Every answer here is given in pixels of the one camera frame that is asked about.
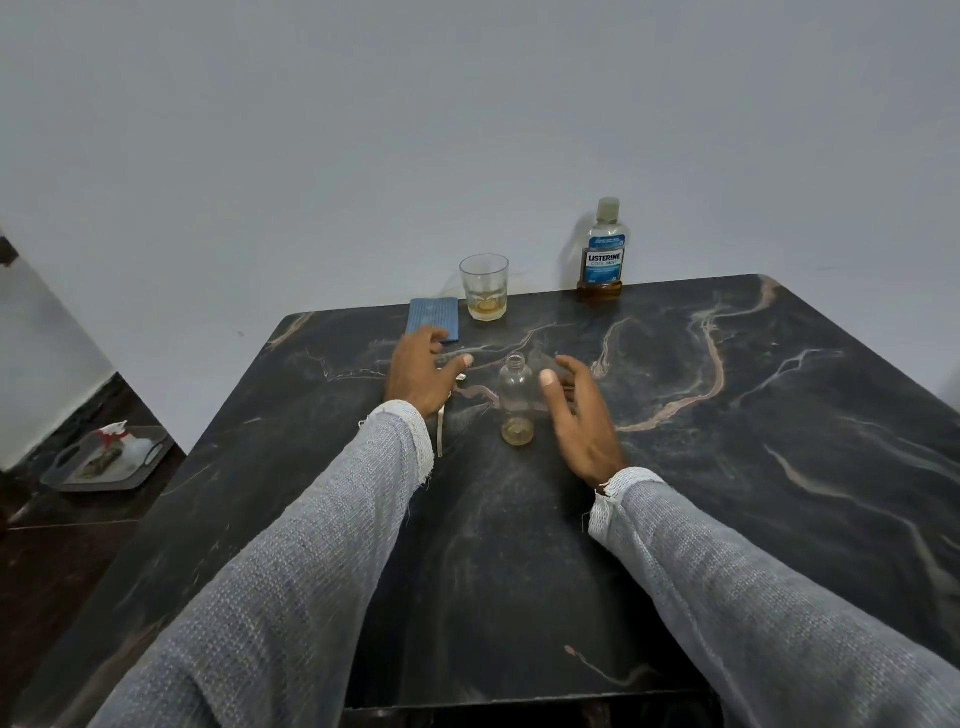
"listerine label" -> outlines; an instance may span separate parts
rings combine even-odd
[[[623,244],[623,235],[617,235]],[[623,270],[624,249],[584,250],[584,283],[614,283],[620,280]]]
[[[608,251],[610,248],[622,248],[626,244],[626,235],[605,235],[603,237],[592,237],[589,247],[595,251]]]

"black marble tabletop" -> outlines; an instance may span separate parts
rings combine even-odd
[[[407,306],[285,319],[47,657],[20,725],[82,724],[156,634],[382,399]],[[585,533],[592,496],[545,415],[499,436],[510,352],[592,366],[630,460],[960,666],[960,415],[757,276],[627,286],[615,302],[461,308],[476,357],[444,457],[367,615],[350,707],[701,690],[642,590]]]

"knit sleeve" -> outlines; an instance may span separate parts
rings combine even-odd
[[[621,471],[590,535],[750,726],[957,726],[960,672],[700,511]]]
[[[91,725],[337,725],[367,607],[432,467],[413,406],[374,410],[158,637]]]

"hand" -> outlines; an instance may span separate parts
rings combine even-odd
[[[424,419],[440,411],[457,384],[457,375],[473,363],[473,356],[465,353],[437,369],[437,354],[444,348],[440,342],[447,336],[449,332],[442,328],[420,327],[400,339],[387,375],[384,401],[408,401]]]
[[[550,369],[540,372],[540,387],[553,418],[560,453],[572,471],[602,494],[601,486],[626,468],[627,461],[589,367],[571,356],[558,356],[557,363],[570,372],[571,376],[564,379],[573,384],[573,391],[564,390],[557,373]],[[568,400],[575,403],[576,415],[570,411]]]

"small glass bottle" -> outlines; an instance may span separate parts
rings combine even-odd
[[[602,198],[580,265],[577,292],[582,301],[603,301],[620,295],[623,256],[629,242],[630,229],[620,222],[620,201],[615,197]]]
[[[512,353],[496,379],[503,426],[500,434],[513,446],[528,444],[534,439],[533,387],[534,373],[521,353]]]

